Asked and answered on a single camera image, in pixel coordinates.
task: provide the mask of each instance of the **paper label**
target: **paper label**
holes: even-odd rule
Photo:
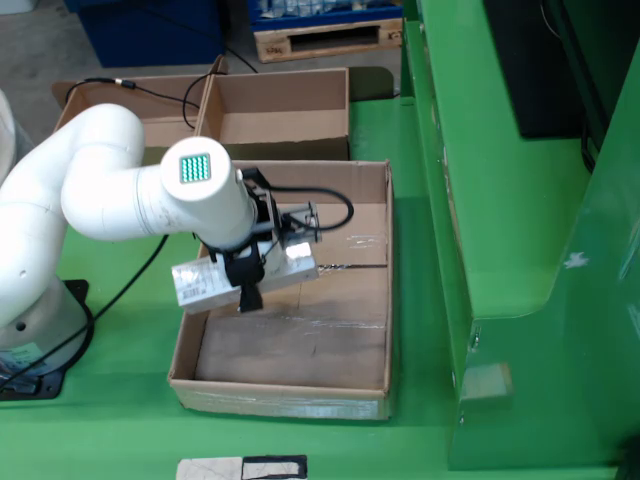
[[[0,368],[9,372],[17,372],[40,357],[42,357],[42,351],[35,343],[28,343],[10,350],[0,350]],[[47,364],[43,362],[31,369],[31,372],[40,374],[46,368]]]
[[[209,257],[173,267],[172,274],[180,305],[214,295],[220,284],[220,273]]]

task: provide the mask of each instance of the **concrete floor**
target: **concrete floor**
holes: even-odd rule
[[[244,0],[228,0],[231,25],[228,43],[259,72],[307,70],[340,66],[383,66],[400,75],[400,50],[322,57],[263,65],[258,61],[248,25]],[[204,73],[206,65],[104,69],[89,43],[77,16],[67,11],[63,0],[41,0],[30,13],[0,16],[0,88],[15,117],[39,143],[51,134],[60,108],[51,94],[59,80],[81,80],[91,76],[133,77]],[[230,73],[248,73],[248,68],[228,56]]]

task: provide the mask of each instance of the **green table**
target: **green table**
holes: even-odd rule
[[[53,401],[0,405],[2,478],[175,478],[183,458],[306,454],[321,478],[468,478],[447,472],[455,415],[447,332],[428,195],[406,99],[353,105],[353,153],[390,158],[396,195],[398,401],[389,422],[304,421],[184,410],[167,383],[181,312],[170,267],[192,259],[190,235],[170,238],[139,282],[101,319],[91,348]],[[91,282],[95,311],[130,278],[157,239],[118,244],[69,232],[59,274]],[[479,478],[514,478],[513,472]],[[538,478],[538,472],[519,472]],[[605,479],[603,470],[544,478]]]

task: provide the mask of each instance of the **label sticker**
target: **label sticker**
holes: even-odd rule
[[[22,370],[42,356],[42,351],[35,343],[28,343],[10,350],[0,350],[0,367],[9,372]],[[41,374],[47,368],[46,363],[41,363],[31,371]]]

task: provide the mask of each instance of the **cardboard box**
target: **cardboard box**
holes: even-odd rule
[[[236,162],[238,168],[254,166]],[[391,413],[393,192],[386,163],[262,161],[274,185],[327,186],[355,215],[312,248],[320,278],[236,305],[185,314],[169,383],[186,408],[304,418],[382,420]],[[318,204],[320,222],[345,208],[323,195],[278,193],[280,204]]]
[[[226,72],[226,62],[220,56],[209,72]],[[134,77],[132,80],[142,88],[153,92],[182,99],[189,85],[200,75],[176,75],[162,77]],[[166,150],[179,140],[194,135],[182,116],[182,102],[159,98],[141,90],[131,90],[112,83],[87,83],[73,90],[69,102],[65,104],[66,94],[74,82],[58,82],[53,85],[53,95],[63,109],[55,130],[62,128],[76,115],[87,108],[101,103],[122,105],[135,113],[144,125],[145,165],[159,163]],[[202,105],[207,87],[207,79],[198,82],[189,93],[188,100]],[[194,127],[198,123],[200,111],[187,104],[187,120]]]
[[[234,160],[348,160],[349,69],[212,77],[196,131]]]

